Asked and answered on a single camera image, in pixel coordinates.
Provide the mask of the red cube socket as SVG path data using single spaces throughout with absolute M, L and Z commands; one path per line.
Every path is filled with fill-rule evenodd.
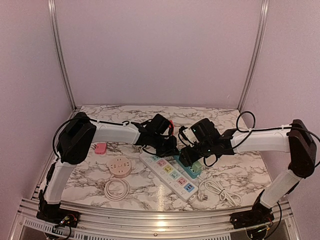
M 168 135 L 172 136 L 174 134 L 174 123 L 172 120 L 169 120 L 169 130 L 168 130 Z

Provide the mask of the light green plug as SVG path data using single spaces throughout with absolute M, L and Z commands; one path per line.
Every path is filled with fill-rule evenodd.
M 200 173 L 202 170 L 202 164 L 199 161 L 196 161 L 192 164 L 191 169 L 194 173 Z

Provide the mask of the white multicolour power strip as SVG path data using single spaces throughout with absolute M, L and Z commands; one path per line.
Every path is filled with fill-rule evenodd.
M 198 193 L 198 187 L 166 159 L 146 152 L 139 159 L 181 200 L 186 202 Z

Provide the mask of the teal power strip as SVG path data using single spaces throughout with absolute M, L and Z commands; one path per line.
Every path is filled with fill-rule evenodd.
M 173 158 L 176 160 L 176 162 L 184 169 L 184 171 L 192 178 L 192 179 L 195 179 L 197 178 L 201 172 L 198 172 L 198 173 L 194 173 L 191 169 L 191 166 L 184 166 L 180 160 L 179 160 L 179 156 L 178 155 L 174 155 Z

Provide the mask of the pink round power strip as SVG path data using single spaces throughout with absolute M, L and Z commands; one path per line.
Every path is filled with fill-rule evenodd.
M 124 156 L 114 157 L 106 165 L 115 178 L 125 178 L 132 172 L 132 163 Z

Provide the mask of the pink cube socket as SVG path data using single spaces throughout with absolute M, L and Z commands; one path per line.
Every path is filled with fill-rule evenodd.
M 104 155 L 107 151 L 107 143 L 100 142 L 94 145 L 94 153 L 97 155 Z

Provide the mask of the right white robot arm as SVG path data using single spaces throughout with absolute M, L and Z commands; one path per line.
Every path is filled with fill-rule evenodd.
M 317 161 L 317 143 L 320 138 L 309 131 L 302 120 L 295 119 L 290 124 L 278 127 L 247 130 L 239 127 L 219 133 L 215 124 L 204 118 L 191 127 L 182 126 L 178 136 L 185 145 L 179 154 L 179 161 L 190 167 L 199 159 L 211 156 L 219 159 L 223 155 L 246 152 L 283 152 L 290 154 L 288 168 L 279 174 L 269 187 L 256 199 L 247 219 L 258 224 L 267 216 L 267 209 L 289 194 L 302 179 L 310 177 Z

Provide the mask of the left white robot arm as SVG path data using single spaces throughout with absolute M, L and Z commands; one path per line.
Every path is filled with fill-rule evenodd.
M 60 207 L 62 193 L 73 169 L 82 163 L 93 143 L 117 142 L 151 147 L 158 157 L 179 153 L 173 124 L 161 114 L 142 123 L 125 120 L 122 123 L 93 119 L 78 112 L 64 122 L 53 136 L 51 164 L 39 189 L 39 209 L 53 223 L 63 219 Z

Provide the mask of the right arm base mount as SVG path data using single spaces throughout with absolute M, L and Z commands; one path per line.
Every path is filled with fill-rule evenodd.
M 234 229 L 241 229 L 272 222 L 275 219 L 272 209 L 255 205 L 251 210 L 235 212 L 230 215 L 230 223 Z

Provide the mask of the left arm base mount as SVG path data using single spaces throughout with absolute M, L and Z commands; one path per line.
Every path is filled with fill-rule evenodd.
M 60 208 L 59 204 L 40 204 L 36 218 L 45 222 L 53 223 L 56 226 L 70 226 L 76 228 L 78 225 L 80 213 L 74 210 Z

